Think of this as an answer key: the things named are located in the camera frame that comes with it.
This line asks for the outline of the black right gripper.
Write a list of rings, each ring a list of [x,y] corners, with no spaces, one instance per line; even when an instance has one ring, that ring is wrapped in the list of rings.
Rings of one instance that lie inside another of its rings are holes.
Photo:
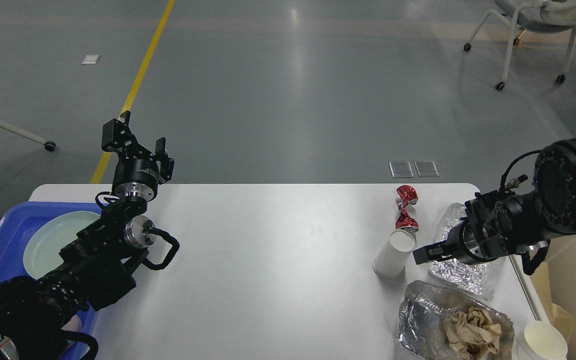
[[[428,244],[412,251],[416,265],[430,262],[457,260],[466,265],[478,265],[489,262],[480,245],[482,222],[471,222],[468,219],[457,224],[448,232],[445,241]]]

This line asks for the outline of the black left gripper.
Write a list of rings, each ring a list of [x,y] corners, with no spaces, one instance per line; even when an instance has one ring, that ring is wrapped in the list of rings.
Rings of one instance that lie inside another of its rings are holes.
[[[101,150],[119,155],[112,183],[117,198],[135,196],[150,202],[158,195],[158,186],[172,179],[175,160],[166,151],[166,138],[155,142],[155,152],[138,156],[137,137],[130,130],[131,111],[124,111],[102,127]]]

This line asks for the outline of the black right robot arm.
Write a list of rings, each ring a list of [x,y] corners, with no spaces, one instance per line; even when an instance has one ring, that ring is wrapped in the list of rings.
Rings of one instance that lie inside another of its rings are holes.
[[[524,274],[533,275],[546,259],[552,239],[576,236],[576,138],[535,151],[533,191],[514,189],[527,180],[502,174],[498,189],[475,193],[465,216],[446,240],[413,251],[416,264],[456,259],[478,265],[519,255]]]

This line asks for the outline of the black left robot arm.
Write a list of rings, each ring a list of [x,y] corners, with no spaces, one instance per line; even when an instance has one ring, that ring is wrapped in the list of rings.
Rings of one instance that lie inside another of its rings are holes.
[[[151,152],[130,130],[131,112],[108,121],[102,150],[118,155],[112,187],[94,200],[99,219],[78,231],[64,246],[55,269],[38,279],[14,276],[0,282],[0,360],[57,360],[70,342],[87,346],[82,357],[93,360],[99,345],[93,336],[66,330],[78,312],[114,305],[135,289],[136,269],[165,269],[179,241],[146,217],[158,187],[171,180],[174,160],[160,137]]]

